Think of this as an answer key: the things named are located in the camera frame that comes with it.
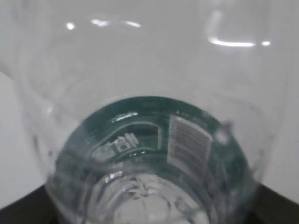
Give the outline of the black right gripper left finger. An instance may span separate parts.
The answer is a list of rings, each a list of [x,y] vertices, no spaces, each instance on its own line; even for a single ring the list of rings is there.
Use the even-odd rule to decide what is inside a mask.
[[[55,224],[53,203],[42,185],[0,210],[2,224]]]

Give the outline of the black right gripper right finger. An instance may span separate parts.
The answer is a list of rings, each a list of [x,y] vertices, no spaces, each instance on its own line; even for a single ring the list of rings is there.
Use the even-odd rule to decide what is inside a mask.
[[[247,218],[249,224],[299,224],[299,205],[261,185]]]

